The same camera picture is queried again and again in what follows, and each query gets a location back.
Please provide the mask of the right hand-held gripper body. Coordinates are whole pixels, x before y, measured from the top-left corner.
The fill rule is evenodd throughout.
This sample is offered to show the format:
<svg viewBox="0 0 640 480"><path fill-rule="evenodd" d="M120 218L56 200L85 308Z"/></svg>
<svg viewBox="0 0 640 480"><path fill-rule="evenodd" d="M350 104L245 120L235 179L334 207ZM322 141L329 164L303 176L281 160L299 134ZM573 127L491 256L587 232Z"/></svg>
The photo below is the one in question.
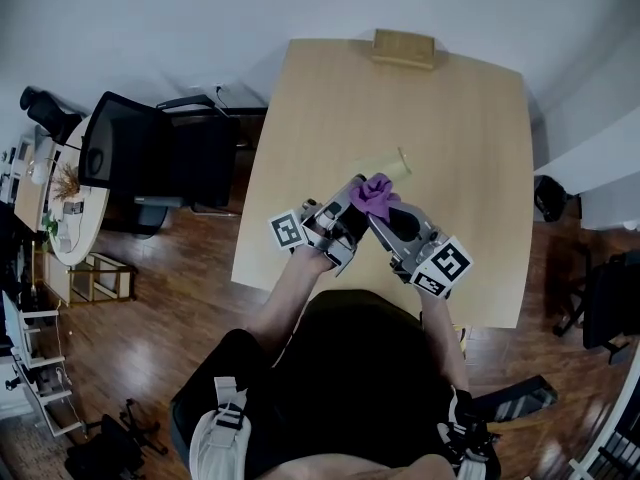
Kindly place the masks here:
<svg viewBox="0 0 640 480"><path fill-rule="evenodd" d="M409 241L399 240L392 269L407 284L436 298L447 298L453 286L473 266L470 254L456 237L449 237L428 220Z"/></svg>

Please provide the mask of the purple cloth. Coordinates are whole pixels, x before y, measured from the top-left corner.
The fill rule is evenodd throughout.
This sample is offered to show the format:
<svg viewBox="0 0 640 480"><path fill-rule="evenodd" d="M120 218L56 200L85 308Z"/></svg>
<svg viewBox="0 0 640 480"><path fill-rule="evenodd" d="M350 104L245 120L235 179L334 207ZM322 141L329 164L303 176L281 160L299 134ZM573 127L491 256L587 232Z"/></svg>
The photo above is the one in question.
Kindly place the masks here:
<svg viewBox="0 0 640 480"><path fill-rule="evenodd" d="M383 173L376 173L361 185L349 190L349 200L354 207L367 216L375 216L390 223L390 204L400 202L393 191L392 180Z"/></svg>

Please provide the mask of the clear drinking glass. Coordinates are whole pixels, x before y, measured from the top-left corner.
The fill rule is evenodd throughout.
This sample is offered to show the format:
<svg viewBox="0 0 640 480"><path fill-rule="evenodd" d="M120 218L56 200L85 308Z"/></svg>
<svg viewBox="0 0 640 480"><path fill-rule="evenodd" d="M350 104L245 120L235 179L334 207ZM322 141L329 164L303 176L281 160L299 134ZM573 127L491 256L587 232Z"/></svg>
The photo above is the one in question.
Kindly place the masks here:
<svg viewBox="0 0 640 480"><path fill-rule="evenodd" d="M360 158L353 163L355 174L371 178L375 174L384 174L393 184L402 182L412 175L407 156L401 147L374 156Z"/></svg>

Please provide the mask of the person's left forearm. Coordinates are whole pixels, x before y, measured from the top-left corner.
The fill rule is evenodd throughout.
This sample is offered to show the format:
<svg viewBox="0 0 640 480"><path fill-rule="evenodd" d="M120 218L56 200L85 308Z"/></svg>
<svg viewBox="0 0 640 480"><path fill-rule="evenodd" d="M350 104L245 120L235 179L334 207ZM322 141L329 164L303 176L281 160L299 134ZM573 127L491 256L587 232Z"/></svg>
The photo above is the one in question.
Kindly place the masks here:
<svg viewBox="0 0 640 480"><path fill-rule="evenodd" d="M291 254L263 307L246 324L269 362L275 362L300 319L320 276L333 263L316 249L301 245Z"/></svg>

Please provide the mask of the person's black shirt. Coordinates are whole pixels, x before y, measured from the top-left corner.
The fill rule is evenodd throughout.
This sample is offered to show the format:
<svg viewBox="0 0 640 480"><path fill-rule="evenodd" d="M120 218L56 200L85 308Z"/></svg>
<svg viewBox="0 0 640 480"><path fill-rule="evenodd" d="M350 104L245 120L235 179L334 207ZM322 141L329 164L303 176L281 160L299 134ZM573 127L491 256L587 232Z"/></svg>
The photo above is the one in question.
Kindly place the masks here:
<svg viewBox="0 0 640 480"><path fill-rule="evenodd" d="M318 294L278 358L246 330L229 331L171 402L181 457L218 405L218 377L247 394L246 480L320 454L390 468L428 454L459 468L472 455L463 437L471 396L441 375L419 322L369 291Z"/></svg>

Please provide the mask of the small wooden box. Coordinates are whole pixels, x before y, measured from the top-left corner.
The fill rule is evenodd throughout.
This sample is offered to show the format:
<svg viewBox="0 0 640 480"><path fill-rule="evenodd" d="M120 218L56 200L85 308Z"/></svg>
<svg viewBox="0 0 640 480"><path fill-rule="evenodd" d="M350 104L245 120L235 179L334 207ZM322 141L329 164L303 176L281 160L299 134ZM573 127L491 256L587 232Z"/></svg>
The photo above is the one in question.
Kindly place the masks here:
<svg viewBox="0 0 640 480"><path fill-rule="evenodd" d="M435 39L427 35L377 29L372 41L371 59L431 70L435 65Z"/></svg>

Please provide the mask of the black swivel office chair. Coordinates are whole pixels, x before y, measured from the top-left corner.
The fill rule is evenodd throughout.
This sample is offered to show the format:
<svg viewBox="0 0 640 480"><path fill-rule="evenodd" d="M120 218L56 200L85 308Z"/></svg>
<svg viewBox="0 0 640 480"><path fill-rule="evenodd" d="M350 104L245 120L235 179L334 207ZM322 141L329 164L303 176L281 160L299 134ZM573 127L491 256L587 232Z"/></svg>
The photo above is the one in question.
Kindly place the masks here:
<svg viewBox="0 0 640 480"><path fill-rule="evenodd" d="M582 247L580 253L585 274L569 285L578 303L552 332L562 337L580 322L583 347L605 349L608 363L620 364L630 355L630 344L616 345L614 339L640 335L640 249L614 254L599 265L593 263L589 248Z"/></svg>

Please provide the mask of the white cabinet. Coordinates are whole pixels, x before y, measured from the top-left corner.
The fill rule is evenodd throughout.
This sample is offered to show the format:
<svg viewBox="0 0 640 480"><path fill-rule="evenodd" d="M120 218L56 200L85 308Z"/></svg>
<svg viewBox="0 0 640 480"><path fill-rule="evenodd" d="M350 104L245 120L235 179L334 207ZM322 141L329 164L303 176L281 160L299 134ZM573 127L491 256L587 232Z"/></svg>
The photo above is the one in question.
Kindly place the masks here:
<svg viewBox="0 0 640 480"><path fill-rule="evenodd" d="M599 187L580 199L583 229L640 231L640 192Z"/></svg>

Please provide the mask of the black mesh office chair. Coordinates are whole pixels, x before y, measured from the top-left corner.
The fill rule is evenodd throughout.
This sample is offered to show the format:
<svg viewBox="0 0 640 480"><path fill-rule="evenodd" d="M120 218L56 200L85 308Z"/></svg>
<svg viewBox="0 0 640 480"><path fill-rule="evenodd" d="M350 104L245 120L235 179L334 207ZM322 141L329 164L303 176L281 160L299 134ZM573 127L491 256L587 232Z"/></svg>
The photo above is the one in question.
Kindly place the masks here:
<svg viewBox="0 0 640 480"><path fill-rule="evenodd" d="M232 217L240 122L206 95L155 107L107 91L82 138L81 184L108 190L101 229L149 238L172 208Z"/></svg>

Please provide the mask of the white wooden rack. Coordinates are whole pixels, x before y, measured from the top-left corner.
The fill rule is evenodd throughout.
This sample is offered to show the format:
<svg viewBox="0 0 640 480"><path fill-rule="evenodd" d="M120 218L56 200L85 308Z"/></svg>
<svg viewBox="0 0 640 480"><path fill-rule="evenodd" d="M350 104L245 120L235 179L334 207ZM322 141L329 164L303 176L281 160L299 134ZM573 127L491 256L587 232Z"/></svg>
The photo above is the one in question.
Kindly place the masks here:
<svg viewBox="0 0 640 480"><path fill-rule="evenodd" d="M640 480L640 411L622 416L593 459L570 461L569 480Z"/></svg>

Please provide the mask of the dried brown plant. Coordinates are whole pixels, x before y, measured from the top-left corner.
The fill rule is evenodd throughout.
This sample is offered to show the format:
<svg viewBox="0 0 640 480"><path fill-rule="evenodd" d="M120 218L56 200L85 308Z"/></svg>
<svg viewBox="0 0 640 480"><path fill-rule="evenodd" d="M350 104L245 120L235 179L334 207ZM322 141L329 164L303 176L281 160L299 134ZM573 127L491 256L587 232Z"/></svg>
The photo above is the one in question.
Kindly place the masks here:
<svg viewBox="0 0 640 480"><path fill-rule="evenodd" d="M59 164L52 180L51 192L54 201L65 201L75 197L81 189L78 168L70 163Z"/></svg>

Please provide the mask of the green potted plant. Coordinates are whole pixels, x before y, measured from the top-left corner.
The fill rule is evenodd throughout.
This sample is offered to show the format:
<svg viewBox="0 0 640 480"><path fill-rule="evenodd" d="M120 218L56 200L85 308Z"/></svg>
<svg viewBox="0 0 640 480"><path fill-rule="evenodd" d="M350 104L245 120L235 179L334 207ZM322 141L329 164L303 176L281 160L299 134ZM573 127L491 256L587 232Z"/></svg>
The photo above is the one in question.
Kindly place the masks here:
<svg viewBox="0 0 640 480"><path fill-rule="evenodd" d="M59 220L48 211L42 219L42 225L44 227L44 233L46 235L46 239L43 241L42 249L44 251L48 251L51 249L53 245L53 241L56 239L58 234Z"/></svg>

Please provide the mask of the white globe lamp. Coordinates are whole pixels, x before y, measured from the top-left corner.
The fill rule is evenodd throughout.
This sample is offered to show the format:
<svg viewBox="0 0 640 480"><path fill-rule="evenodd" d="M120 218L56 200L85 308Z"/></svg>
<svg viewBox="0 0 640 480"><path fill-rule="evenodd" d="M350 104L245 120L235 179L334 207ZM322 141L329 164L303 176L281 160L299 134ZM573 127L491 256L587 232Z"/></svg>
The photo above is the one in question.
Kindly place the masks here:
<svg viewBox="0 0 640 480"><path fill-rule="evenodd" d="M32 160L26 170L26 175L35 185L45 185L49 182L51 170L56 166L56 161L51 158L36 161Z"/></svg>

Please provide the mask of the light wooden cabinet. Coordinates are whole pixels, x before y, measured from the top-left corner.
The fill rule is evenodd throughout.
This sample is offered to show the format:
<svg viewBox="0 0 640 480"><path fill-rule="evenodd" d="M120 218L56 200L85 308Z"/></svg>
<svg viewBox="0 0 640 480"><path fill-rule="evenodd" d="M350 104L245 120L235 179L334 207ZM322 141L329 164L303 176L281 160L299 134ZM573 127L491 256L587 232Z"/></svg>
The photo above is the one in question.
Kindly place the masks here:
<svg viewBox="0 0 640 480"><path fill-rule="evenodd" d="M45 139L38 148L35 148L34 144L29 144L19 171L20 178L14 213L33 232L37 232L41 228L47 184L42 186L33 184L26 175L26 170L32 160L40 161L52 158L54 152L55 144L49 138Z"/></svg>

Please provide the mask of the wooden stool frame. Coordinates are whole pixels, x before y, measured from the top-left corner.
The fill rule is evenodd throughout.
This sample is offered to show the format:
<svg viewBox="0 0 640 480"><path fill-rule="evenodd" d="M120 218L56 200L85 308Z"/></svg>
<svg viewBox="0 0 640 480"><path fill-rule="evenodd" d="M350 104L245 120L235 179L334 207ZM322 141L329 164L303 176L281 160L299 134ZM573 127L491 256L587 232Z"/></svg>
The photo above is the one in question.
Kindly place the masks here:
<svg viewBox="0 0 640 480"><path fill-rule="evenodd" d="M134 280L138 271L101 253L89 253L79 264L67 269L67 307L136 300Z"/></svg>

